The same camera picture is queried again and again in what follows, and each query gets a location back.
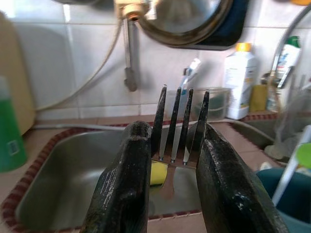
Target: cable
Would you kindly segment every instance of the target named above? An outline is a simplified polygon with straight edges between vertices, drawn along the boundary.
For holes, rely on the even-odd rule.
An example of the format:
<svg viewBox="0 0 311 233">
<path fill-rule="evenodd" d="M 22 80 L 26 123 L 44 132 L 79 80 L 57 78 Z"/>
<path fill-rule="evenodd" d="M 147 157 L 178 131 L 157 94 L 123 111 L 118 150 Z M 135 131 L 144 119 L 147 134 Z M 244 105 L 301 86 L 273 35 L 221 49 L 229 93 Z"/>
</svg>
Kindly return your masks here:
<svg viewBox="0 0 311 233">
<path fill-rule="evenodd" d="M 113 52 L 113 50 L 114 50 L 114 48 L 115 48 L 115 46 L 117 44 L 118 38 L 120 36 L 121 27 L 122 27 L 122 19 L 119 18 L 118 23 L 116 25 L 116 30 L 115 30 L 115 33 L 114 33 L 112 44 L 111 44 L 111 46 L 110 46 L 110 48 L 108 50 L 108 53 L 107 53 L 104 61 L 100 64 L 100 66 L 96 69 L 96 71 L 91 76 L 89 76 L 87 78 L 87 80 L 80 87 L 78 87 L 75 91 L 70 93 L 64 99 L 58 100 L 57 102 L 54 102 L 54 103 L 51 103 L 51 104 L 47 104 L 47 105 L 42 106 L 42 107 L 38 107 L 36 109 L 36 111 L 46 110 L 46 109 L 52 108 L 52 107 L 54 107 L 56 105 L 59 105 L 59 104 L 63 103 L 64 101 L 66 101 L 66 100 L 72 98 L 73 96 L 77 95 L 82 89 L 84 89 L 96 77 L 96 75 L 102 70 L 102 68 L 107 63 L 108 59 L 110 58 L 110 55 L 112 54 L 112 52 Z"/>
</svg>

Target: green liquid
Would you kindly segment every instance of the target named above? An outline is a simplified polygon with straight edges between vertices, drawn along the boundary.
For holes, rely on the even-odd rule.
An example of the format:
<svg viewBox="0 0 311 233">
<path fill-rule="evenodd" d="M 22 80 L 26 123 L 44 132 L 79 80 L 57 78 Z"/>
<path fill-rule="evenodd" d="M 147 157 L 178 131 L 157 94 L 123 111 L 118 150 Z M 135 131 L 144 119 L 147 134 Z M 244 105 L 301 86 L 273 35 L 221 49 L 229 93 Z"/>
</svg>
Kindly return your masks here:
<svg viewBox="0 0 311 233">
<path fill-rule="evenodd" d="M 11 101 L 0 100 L 0 172 L 22 166 L 26 160 Z"/>
</svg>

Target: fork tine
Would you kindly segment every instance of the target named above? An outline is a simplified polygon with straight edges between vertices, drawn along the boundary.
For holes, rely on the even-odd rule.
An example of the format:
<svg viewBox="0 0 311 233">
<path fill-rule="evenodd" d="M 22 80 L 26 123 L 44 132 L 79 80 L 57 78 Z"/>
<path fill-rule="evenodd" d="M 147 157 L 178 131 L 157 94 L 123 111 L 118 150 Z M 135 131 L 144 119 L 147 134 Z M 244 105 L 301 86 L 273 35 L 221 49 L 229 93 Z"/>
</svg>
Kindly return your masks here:
<svg viewBox="0 0 311 233">
<path fill-rule="evenodd" d="M 179 102 L 180 102 L 180 95 L 181 95 L 181 87 L 177 89 L 176 97 L 175 97 L 175 103 L 173 107 L 173 113 L 171 117 L 171 123 L 169 128 L 169 133 L 167 134 L 166 144 L 165 144 L 165 150 L 164 154 L 172 154 L 173 150 L 173 143 L 174 143 L 174 136 L 175 136 L 175 129 L 176 129 L 176 122 L 177 122 L 177 115 L 178 115 L 178 108 L 179 108 Z"/>
<path fill-rule="evenodd" d="M 193 96 L 193 89 L 190 89 L 189 94 L 188 94 L 185 114 L 184 114 L 183 126 L 181 128 L 180 138 L 178 142 L 177 155 L 176 155 L 176 159 L 181 160 L 181 161 L 184 160 L 184 156 L 185 156 L 185 147 L 186 147 L 186 140 L 187 140 L 187 134 L 188 134 L 188 127 L 189 127 L 192 96 Z"/>
<path fill-rule="evenodd" d="M 166 99 L 166 89 L 167 86 L 163 85 L 159 104 L 157 105 L 157 110 L 155 114 L 154 126 L 151 133 L 151 157 L 153 157 L 160 150 L 160 141 L 162 134 L 163 118 L 164 118 L 164 107 Z"/>
<path fill-rule="evenodd" d="M 188 162 L 197 162 L 199 158 L 199 153 L 201 151 L 203 136 L 204 136 L 204 132 L 206 129 L 206 123 L 207 123 L 208 103 L 209 103 L 209 91 L 206 91 L 204 94 L 204 99 L 203 99 L 198 123 L 196 126 L 194 138 L 192 141 L 192 146 L 190 149 L 190 155 L 189 155 Z"/>
</svg>

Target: white tile wall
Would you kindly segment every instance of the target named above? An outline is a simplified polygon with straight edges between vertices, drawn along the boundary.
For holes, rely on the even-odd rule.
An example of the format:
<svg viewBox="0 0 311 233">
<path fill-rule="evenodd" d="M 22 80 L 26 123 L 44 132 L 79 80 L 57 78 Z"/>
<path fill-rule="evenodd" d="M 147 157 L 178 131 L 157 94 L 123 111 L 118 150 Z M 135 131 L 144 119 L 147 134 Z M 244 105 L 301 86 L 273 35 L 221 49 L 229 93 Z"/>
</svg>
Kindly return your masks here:
<svg viewBox="0 0 311 233">
<path fill-rule="evenodd" d="M 15 23 L 37 107 L 63 99 L 80 87 L 103 61 L 113 39 L 116 18 L 113 0 L 95 6 L 62 5 L 52 0 L 0 1 L 0 10 Z M 268 72 L 286 27 L 303 10 L 289 2 L 250 0 L 240 41 L 253 43 L 259 58 L 258 77 Z M 293 33 L 303 52 L 298 79 L 311 76 L 311 13 Z M 226 51 L 182 50 L 161 45 L 140 32 L 141 78 L 138 91 L 124 86 L 124 45 L 121 36 L 106 66 L 76 97 L 40 112 L 39 119 L 147 115 L 155 113 L 163 84 L 179 86 L 183 68 L 195 57 L 202 62 L 195 87 L 221 86 Z"/>
</svg>

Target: teal container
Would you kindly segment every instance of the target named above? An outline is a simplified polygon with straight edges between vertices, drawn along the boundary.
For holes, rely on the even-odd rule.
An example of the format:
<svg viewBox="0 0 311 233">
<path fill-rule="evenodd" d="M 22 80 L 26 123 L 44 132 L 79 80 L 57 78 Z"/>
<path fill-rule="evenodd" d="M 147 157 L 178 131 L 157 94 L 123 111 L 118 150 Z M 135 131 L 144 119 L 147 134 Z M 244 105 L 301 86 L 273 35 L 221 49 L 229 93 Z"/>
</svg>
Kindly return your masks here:
<svg viewBox="0 0 311 233">
<path fill-rule="evenodd" d="M 257 173 L 270 197 L 284 169 L 273 168 Z M 311 233 L 311 177 L 294 173 L 276 207 L 290 233 Z"/>
<path fill-rule="evenodd" d="M 27 161 L 15 118 L 9 87 L 0 76 L 0 172 L 16 169 Z"/>
</svg>

